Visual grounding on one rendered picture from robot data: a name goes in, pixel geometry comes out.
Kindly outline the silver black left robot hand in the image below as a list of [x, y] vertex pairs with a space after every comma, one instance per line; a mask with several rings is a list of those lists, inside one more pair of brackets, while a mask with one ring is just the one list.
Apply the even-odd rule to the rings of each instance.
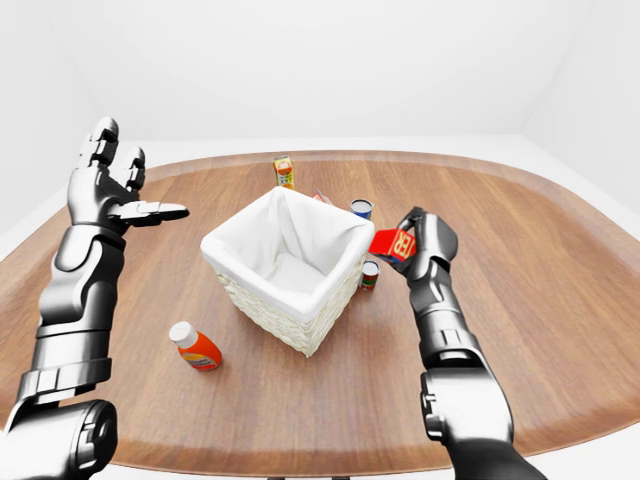
[[144, 151], [133, 148], [124, 163], [114, 167], [118, 144], [117, 122], [100, 119], [85, 140], [69, 181], [72, 223], [98, 225], [122, 235], [130, 226], [155, 226], [187, 217], [189, 210], [183, 205], [140, 199], [146, 177]]

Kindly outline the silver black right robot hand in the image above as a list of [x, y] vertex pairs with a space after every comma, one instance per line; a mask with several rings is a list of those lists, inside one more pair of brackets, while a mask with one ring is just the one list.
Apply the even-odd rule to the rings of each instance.
[[429, 272], [431, 264], [438, 265], [447, 273], [458, 251], [455, 231], [438, 215], [421, 207], [414, 207], [400, 221], [398, 227], [404, 231], [414, 229], [416, 253], [392, 268], [407, 279], [413, 288]]

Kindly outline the red butter box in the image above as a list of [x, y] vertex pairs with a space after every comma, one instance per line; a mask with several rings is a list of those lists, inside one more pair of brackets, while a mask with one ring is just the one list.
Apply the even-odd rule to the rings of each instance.
[[412, 234], [403, 229], [378, 230], [368, 252], [387, 263], [400, 263], [416, 253], [416, 240]]

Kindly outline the white lined wicker basket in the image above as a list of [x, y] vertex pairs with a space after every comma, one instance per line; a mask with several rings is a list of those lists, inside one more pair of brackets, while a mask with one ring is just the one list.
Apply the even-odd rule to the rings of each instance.
[[275, 187], [201, 250], [239, 310], [310, 357], [355, 293], [374, 233], [369, 220]]

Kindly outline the orange juice carton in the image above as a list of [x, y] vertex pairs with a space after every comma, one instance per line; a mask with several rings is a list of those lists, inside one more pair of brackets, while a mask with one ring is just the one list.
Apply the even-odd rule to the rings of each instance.
[[290, 156], [285, 155], [275, 158], [273, 165], [277, 185], [294, 190], [293, 165]]

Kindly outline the orange bottle with white cap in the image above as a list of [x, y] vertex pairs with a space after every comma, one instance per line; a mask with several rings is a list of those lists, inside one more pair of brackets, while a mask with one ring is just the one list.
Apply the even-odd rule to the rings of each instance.
[[196, 370], [213, 370], [222, 363], [219, 348], [186, 321], [174, 324], [169, 330], [169, 338], [177, 346], [181, 357]]

